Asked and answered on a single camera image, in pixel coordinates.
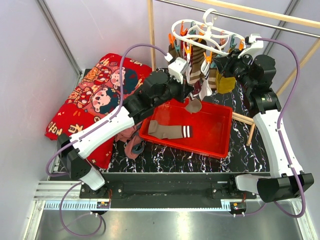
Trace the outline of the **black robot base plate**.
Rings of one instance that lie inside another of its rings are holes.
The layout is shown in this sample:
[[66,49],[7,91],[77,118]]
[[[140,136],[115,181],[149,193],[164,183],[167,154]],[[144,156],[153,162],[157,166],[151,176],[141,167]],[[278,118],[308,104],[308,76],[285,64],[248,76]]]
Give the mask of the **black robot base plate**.
[[213,199],[255,199],[256,194],[236,189],[235,177],[240,173],[190,172],[190,173],[104,173],[105,185],[92,190],[86,184],[80,188],[81,199],[112,199],[138,196],[194,196]]

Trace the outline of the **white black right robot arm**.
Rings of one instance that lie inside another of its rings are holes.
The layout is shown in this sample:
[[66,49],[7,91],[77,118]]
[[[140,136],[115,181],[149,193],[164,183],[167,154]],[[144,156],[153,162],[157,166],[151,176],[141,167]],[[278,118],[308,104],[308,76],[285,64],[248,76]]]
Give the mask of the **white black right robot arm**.
[[300,197],[314,184],[305,173],[290,145],[284,123],[279,120],[280,101],[271,88],[276,62],[268,55],[252,57],[240,50],[214,58],[218,72],[234,77],[244,90],[244,105],[256,125],[269,160],[270,176],[241,174],[227,185],[228,195],[239,198],[245,191],[260,196],[265,203]]

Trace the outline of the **white sock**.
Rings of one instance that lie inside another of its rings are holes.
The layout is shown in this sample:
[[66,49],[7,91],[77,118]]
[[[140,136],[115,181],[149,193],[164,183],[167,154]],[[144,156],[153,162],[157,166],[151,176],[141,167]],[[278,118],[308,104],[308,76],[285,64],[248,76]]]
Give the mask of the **white sock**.
[[199,98],[202,101],[205,97],[208,97],[212,94],[212,89],[209,85],[210,63],[204,60],[201,64],[200,71],[203,74],[201,90],[199,92]]
[[187,67],[185,71],[186,81],[189,84],[190,78],[191,78],[191,72],[192,72],[192,54],[187,53],[186,54],[186,61],[187,61]]

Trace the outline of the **maroon striped cuff sock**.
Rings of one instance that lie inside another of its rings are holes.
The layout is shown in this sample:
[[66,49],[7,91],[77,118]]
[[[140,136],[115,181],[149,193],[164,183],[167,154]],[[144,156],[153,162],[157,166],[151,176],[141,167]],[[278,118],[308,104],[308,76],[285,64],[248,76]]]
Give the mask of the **maroon striped cuff sock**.
[[194,90],[189,94],[189,102],[185,107],[185,110],[190,114],[198,113],[202,109],[201,101],[197,98],[202,89],[202,83],[200,80],[198,80],[193,87]]

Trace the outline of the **taupe ribbed sock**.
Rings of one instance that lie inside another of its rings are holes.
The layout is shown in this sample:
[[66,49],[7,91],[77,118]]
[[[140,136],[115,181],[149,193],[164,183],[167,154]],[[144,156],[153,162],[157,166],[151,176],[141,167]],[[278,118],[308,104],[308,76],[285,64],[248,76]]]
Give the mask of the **taupe ribbed sock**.
[[190,125],[161,125],[156,120],[151,120],[147,133],[157,139],[192,138],[193,127]]

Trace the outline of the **white round clip hanger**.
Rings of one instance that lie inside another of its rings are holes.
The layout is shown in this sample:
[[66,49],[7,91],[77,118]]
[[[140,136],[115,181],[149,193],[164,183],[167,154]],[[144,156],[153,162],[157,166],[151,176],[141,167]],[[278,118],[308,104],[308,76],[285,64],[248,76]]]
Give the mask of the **white round clip hanger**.
[[[173,36],[187,44],[200,47],[220,56],[229,54],[230,49],[246,49],[245,38],[232,31],[214,26],[218,18],[218,12],[214,8],[207,9],[202,21],[193,19],[181,19],[171,26]],[[183,24],[191,24],[186,33],[177,33],[176,29]]]

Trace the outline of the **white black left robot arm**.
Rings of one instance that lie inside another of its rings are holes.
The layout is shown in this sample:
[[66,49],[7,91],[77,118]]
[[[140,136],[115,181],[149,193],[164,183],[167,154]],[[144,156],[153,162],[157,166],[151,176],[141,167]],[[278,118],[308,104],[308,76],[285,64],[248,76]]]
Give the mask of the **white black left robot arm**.
[[184,102],[194,88],[178,77],[182,74],[153,71],[106,117],[71,136],[61,134],[57,139],[57,153],[69,177],[82,181],[95,197],[103,198],[108,193],[106,181],[86,158],[110,138],[152,116],[156,107],[172,99]]

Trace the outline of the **tan sock brown cuff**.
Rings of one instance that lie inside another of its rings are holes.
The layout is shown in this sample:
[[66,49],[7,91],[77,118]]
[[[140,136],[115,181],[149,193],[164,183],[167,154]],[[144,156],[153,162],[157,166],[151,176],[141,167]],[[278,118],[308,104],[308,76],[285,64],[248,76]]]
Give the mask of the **tan sock brown cuff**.
[[175,47],[172,46],[171,44],[169,44],[169,46],[168,46],[168,53],[169,53],[174,59],[179,56],[179,54],[177,53]]

